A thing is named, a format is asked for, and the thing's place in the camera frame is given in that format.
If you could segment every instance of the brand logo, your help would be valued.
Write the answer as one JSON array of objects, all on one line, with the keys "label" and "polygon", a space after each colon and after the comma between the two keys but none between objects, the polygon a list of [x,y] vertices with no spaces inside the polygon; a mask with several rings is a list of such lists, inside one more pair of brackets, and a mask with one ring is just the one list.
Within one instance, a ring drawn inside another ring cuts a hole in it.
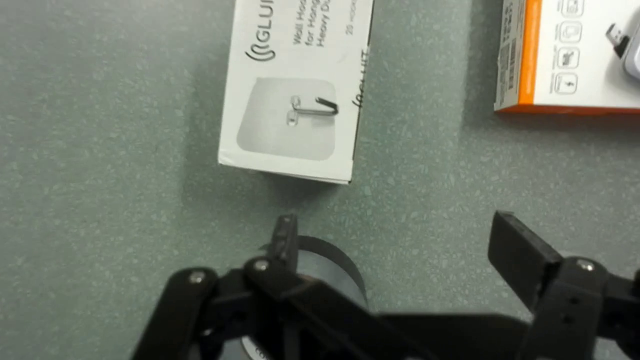
[{"label": "brand logo", "polygon": [[273,0],[260,0],[255,39],[253,39],[253,44],[243,53],[253,62],[270,62],[277,56],[270,44],[273,15],[275,15]]}]

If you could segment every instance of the gray floor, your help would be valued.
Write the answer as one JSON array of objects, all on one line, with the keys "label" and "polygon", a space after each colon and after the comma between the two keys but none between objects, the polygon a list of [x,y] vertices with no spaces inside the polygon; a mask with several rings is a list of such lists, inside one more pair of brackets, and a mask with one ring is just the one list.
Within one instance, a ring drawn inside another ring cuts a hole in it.
[{"label": "gray floor", "polygon": [[630,276],[640,128],[496,118],[497,18],[377,0],[354,184],[330,189],[214,164],[229,0],[0,2],[0,358],[125,358],[173,270],[240,266],[284,213],[374,311],[523,317],[485,261],[497,209]]}]

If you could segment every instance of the box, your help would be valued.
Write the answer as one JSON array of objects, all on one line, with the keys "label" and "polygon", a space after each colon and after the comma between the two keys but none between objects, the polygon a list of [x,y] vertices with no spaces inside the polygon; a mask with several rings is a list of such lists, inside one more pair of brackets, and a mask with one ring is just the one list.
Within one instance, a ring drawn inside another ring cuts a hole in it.
[{"label": "box", "polygon": [[497,112],[640,115],[640,0],[503,0]]},{"label": "box", "polygon": [[374,0],[235,0],[218,163],[347,184]]}]

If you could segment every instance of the black mount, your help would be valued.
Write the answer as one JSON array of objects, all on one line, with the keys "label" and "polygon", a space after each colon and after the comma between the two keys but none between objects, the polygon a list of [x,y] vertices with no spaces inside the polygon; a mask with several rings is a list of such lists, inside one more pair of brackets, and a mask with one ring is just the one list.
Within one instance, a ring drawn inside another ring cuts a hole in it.
[{"label": "black mount", "polygon": [[597,336],[640,358],[640,273],[624,280],[594,261],[562,258],[512,214],[493,219],[489,262],[532,311],[532,324],[493,315],[371,317],[294,273],[300,239],[296,219],[281,216],[265,256],[241,270],[173,274],[133,360],[185,360],[193,346],[218,358],[240,336],[284,360],[589,360]]}]

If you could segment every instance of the orange box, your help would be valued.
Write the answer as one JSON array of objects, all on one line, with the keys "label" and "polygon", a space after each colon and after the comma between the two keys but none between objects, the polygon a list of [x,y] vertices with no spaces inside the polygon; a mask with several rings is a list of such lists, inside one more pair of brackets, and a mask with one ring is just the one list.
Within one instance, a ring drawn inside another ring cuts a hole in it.
[{"label": "orange box", "polygon": [[496,112],[640,115],[634,36],[640,0],[503,0]]}]

